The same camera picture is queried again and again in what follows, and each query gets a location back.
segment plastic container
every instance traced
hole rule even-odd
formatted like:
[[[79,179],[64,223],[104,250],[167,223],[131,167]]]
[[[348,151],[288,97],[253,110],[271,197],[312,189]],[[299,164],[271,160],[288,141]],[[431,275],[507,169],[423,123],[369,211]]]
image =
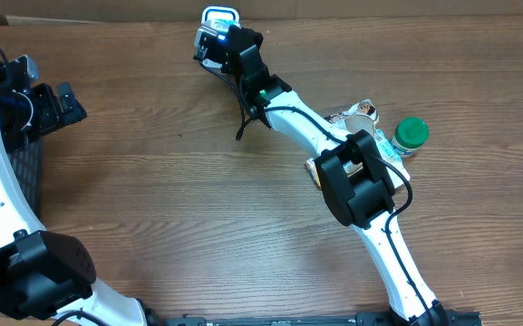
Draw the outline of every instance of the plastic container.
[[[408,158],[414,155],[424,144],[429,134],[428,126],[424,120],[408,117],[398,124],[390,143],[398,155]]]

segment green bottle cap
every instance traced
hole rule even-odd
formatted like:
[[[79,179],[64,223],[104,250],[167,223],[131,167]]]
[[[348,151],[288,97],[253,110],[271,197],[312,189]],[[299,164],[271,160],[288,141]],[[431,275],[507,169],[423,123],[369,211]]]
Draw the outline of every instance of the green bottle cap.
[[[394,137],[408,149],[417,149],[428,139],[429,131],[426,122],[420,118],[408,117],[398,124]]]

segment wooden tabletop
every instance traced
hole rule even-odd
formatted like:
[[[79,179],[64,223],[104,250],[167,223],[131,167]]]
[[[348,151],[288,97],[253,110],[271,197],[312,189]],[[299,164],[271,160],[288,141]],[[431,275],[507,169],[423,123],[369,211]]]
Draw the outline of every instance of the wooden tabletop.
[[[244,25],[320,114],[369,98],[387,135],[407,116],[429,123],[405,163],[412,256],[448,309],[523,325],[523,16]],[[41,82],[68,81],[89,114],[45,138],[43,223],[78,237],[100,278],[163,316],[386,310],[307,155],[260,122],[235,141],[235,97],[192,61],[198,26],[0,27],[8,57],[30,54]]]

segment white cable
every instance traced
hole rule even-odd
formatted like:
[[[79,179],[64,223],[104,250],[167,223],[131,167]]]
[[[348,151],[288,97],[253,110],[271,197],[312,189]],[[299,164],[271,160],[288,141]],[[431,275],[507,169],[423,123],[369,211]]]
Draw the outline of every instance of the white cable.
[[[19,91],[14,91],[14,93],[25,97],[25,99],[29,102],[29,106],[32,108],[32,115],[29,117],[29,120],[25,123],[25,126],[21,128],[21,131],[23,131],[28,126],[32,126],[32,119],[34,118],[34,105],[32,104],[32,101],[27,96],[25,96],[25,94],[20,93]]]

